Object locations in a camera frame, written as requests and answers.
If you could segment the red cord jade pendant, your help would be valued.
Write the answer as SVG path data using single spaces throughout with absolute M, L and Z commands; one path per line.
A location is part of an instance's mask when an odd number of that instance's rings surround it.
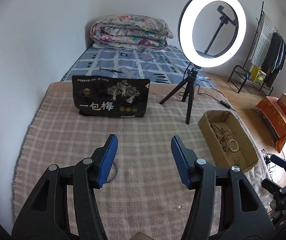
M 242 160 L 241 160 L 240 156 L 232 157 L 232 160 L 234 162 L 234 166 L 238 166 L 238 167 L 241 166 Z

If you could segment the orange cloth covered table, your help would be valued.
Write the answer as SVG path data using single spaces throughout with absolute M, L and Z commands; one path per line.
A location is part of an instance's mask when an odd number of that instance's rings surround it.
M 255 106 L 255 109 L 262 112 L 271 124 L 278 138 L 275 148 L 280 153 L 286 143 L 286 113 L 277 101 L 276 97 L 266 96 Z

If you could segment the brown cardboard tray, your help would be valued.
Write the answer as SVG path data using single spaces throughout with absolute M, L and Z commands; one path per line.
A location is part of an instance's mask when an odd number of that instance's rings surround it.
M 240 156 L 243 172 L 250 171 L 259 161 L 254 144 L 241 123 L 231 112 L 211 110 L 205 112 L 198 125 L 210 148 L 216 166 L 234 166 L 232 157 Z

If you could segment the yellow box on rack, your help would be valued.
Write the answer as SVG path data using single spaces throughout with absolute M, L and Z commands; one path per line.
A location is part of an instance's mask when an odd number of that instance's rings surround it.
M 251 69 L 251 74 L 252 77 L 250 78 L 251 82 L 257 84 L 257 85 L 262 85 L 265 78 L 266 78 L 266 73 L 263 72 L 259 67 L 253 66 Z

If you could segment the black clothes rack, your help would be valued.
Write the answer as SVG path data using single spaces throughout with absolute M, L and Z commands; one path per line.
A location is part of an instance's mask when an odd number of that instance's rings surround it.
M 270 96 L 286 61 L 286 42 L 263 8 L 248 56 L 243 65 L 233 68 L 228 78 L 237 93 Z

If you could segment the dark hanging clothes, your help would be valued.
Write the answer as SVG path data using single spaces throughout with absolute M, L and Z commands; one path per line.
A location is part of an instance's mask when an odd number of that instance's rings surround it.
M 278 32 L 275 32 L 272 36 L 267 55 L 261 66 L 261 70 L 266 74 L 266 77 L 264 78 L 264 84 L 268 88 L 273 87 L 279 72 L 283 69 L 285 60 L 286 42 Z

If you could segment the pink plaid blanket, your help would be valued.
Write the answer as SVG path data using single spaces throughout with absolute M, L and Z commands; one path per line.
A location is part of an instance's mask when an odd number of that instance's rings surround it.
M 214 100 L 223 94 L 206 88 L 195 97 L 192 120 L 184 121 L 184 105 L 178 97 L 160 104 L 168 85 L 151 85 L 143 118 L 105 118 L 79 114 L 74 105 L 72 85 L 56 82 L 49 86 L 30 125 L 18 160 L 14 179 L 14 211 L 18 217 L 31 191 L 46 169 L 74 166 L 92 156 L 111 134 L 118 149 L 107 182 L 95 189 L 95 199 L 107 239 L 138 235 L 153 239 L 182 239 L 195 192 L 181 181 L 171 151 L 171 139 L 180 136 L 186 148 L 198 158 L 216 166 L 198 122 L 211 110 L 227 111 Z M 238 114 L 251 142 L 254 140 Z M 261 181 L 267 171 L 257 147 L 258 163 L 243 172 L 266 209 Z M 70 230 L 78 234 L 72 186 L 67 187 Z M 221 188 L 216 187 L 211 235 L 218 232 Z

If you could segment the black tripod stand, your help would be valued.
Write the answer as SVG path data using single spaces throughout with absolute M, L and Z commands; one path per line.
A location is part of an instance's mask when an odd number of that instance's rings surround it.
M 185 119 L 185 123 L 187 125 L 190 123 L 190 118 L 191 118 L 192 104 L 195 92 L 194 85 L 197 78 L 197 74 L 198 70 L 194 67 L 191 70 L 188 70 L 187 77 L 184 78 L 174 89 L 172 89 L 170 93 L 167 94 L 167 96 L 165 96 L 160 102 L 160 104 L 163 105 L 169 98 L 174 96 L 174 94 L 176 94 L 180 89 L 182 89 L 185 86 L 185 90 L 182 95 L 182 102 L 185 102 L 185 100 L 188 99 L 186 119 Z

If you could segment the striped hanging towel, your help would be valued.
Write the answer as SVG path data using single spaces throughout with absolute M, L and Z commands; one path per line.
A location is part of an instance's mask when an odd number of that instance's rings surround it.
M 274 23 L 263 11 L 260 17 L 259 28 L 254 39 L 254 44 L 248 58 L 251 64 L 259 68 L 262 67 L 275 32 L 276 27 Z

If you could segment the black printed snack bag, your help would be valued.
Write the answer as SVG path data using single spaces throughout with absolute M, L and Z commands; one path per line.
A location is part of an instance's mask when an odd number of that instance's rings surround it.
M 82 116 L 142 118 L 149 88 L 149 79 L 72 76 L 73 100 Z

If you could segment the blue patterned bed sheet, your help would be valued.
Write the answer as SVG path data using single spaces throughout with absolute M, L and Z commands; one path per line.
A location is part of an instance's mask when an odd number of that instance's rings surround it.
M 165 50 L 129 50 L 90 47 L 65 73 L 62 82 L 73 75 L 99 75 L 123 79 L 149 79 L 151 83 L 177 85 L 192 68 L 198 69 L 195 84 L 216 88 L 199 67 L 190 63 L 183 52 L 168 46 Z

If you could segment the folded floral quilt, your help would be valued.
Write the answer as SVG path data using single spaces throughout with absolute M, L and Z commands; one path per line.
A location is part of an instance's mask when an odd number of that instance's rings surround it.
M 113 49 L 163 50 L 173 33 L 159 18 L 135 14 L 114 14 L 97 20 L 90 29 L 99 46 Z

